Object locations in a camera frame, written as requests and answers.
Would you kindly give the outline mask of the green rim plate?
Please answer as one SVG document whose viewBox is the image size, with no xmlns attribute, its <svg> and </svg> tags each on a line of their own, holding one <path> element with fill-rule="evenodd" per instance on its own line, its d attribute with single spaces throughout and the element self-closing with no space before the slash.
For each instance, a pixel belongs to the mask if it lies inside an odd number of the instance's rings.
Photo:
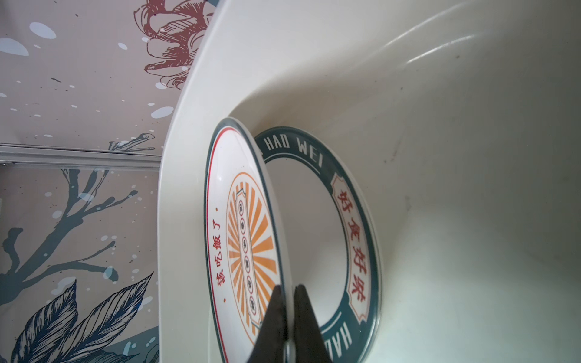
<svg viewBox="0 0 581 363">
<path fill-rule="evenodd" d="M 347 168 L 315 136 L 282 126 L 255 137 L 284 224 L 290 273 L 313 304 L 332 362 L 362 362 L 381 302 L 373 225 Z"/>
</svg>

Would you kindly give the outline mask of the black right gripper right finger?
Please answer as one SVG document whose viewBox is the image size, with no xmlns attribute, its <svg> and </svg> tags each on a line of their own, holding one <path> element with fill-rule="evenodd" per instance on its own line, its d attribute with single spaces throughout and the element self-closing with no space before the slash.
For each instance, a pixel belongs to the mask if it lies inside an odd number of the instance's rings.
<svg viewBox="0 0 581 363">
<path fill-rule="evenodd" d="M 297 363 L 332 363 L 307 289 L 302 284 L 294 291 L 294 342 Z"/>
</svg>

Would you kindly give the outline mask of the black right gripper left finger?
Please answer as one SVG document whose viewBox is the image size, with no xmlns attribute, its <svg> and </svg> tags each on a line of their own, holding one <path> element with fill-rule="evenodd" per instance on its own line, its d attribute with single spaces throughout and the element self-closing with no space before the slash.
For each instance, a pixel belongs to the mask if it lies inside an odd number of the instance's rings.
<svg viewBox="0 0 581 363">
<path fill-rule="evenodd" d="M 286 304 L 281 286 L 276 285 L 248 363 L 283 363 L 286 340 Z"/>
</svg>

